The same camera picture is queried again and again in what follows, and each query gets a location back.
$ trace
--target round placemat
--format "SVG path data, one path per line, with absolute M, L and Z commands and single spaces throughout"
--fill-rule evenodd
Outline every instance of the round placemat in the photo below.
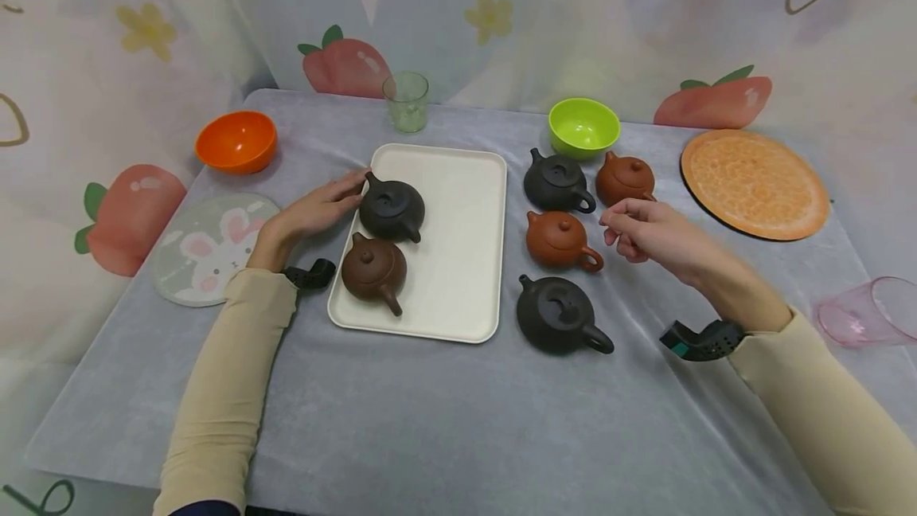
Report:
M 264 222 L 279 209 L 266 197 L 234 193 L 176 216 L 153 250 L 159 295 L 187 307 L 223 303 L 223 288 L 248 262 Z
M 702 207 L 754 237 L 802 239 L 828 219 L 828 194 L 818 174 L 766 136 L 707 131 L 681 153 L 681 173 Z

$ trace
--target reddish-brown teapot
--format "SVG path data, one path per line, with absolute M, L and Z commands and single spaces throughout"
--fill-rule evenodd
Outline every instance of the reddish-brown teapot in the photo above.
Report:
M 595 192 L 608 207 L 628 197 L 656 201 L 655 188 L 650 165 L 639 158 L 618 158 L 614 152 L 605 154 L 605 164 L 595 177 Z
M 398 245 L 381 239 L 368 239 L 360 232 L 353 234 L 353 247 L 341 263 L 341 281 L 354 297 L 364 300 L 381 299 L 396 317 L 402 309 L 396 299 L 404 285 L 407 262 Z
M 549 268 L 579 266 L 594 273 L 605 262 L 586 245 L 586 228 L 566 212 L 529 212 L 529 231 L 525 234 L 529 255 Z

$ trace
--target teapot lid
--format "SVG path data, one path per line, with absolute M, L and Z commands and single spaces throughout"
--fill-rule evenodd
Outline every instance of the teapot lid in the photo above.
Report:
M 532 295 L 529 303 L 545 324 L 555 330 L 574 330 L 595 321 L 595 310 L 592 302 L 583 289 L 563 277 L 542 277 L 538 281 L 526 284 L 524 293 Z
M 353 234 L 353 248 L 341 263 L 341 278 L 372 285 L 385 280 L 396 264 L 392 254 L 394 244 L 380 239 L 367 239 L 360 232 Z
M 404 182 L 382 182 L 373 176 L 373 172 L 366 174 L 369 191 L 363 197 L 363 202 L 369 207 L 370 212 L 384 218 L 397 217 L 405 212 L 411 203 L 409 185 Z
M 656 178 L 650 165 L 640 158 L 617 158 L 613 161 L 615 177 L 631 188 L 650 188 Z
M 586 244 L 586 228 L 571 214 L 544 212 L 533 221 L 537 232 L 554 249 L 578 249 Z
M 555 188 L 569 188 L 569 186 L 577 185 L 583 177 L 583 171 L 577 162 L 559 154 L 536 160 L 532 167 L 537 167 L 544 181 Z

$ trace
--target black wrist band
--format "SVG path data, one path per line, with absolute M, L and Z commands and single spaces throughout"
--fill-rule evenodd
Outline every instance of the black wrist band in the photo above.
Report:
M 281 273 L 289 279 L 292 284 L 300 289 L 321 289 L 328 286 L 334 277 L 334 271 L 338 268 L 333 263 L 324 258 L 316 259 L 312 264 L 312 269 L 308 271 L 300 268 L 286 268 Z
M 686 361 L 715 361 L 735 351 L 744 337 L 742 327 L 731 321 L 714 321 L 700 333 L 676 321 L 659 341 Z

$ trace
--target rectangular tray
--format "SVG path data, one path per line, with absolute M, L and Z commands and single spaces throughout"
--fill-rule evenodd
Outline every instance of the rectangular tray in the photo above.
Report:
M 328 316 L 339 327 L 484 342 L 500 319 L 506 161 L 498 154 L 387 143 L 373 154 L 373 173 L 414 186 L 427 207 L 421 241 L 398 246 L 407 279 L 398 293 L 404 314 L 355 298 L 334 276 Z M 355 214 L 350 234 L 372 237 Z M 341 267 L 352 241 L 341 254 Z

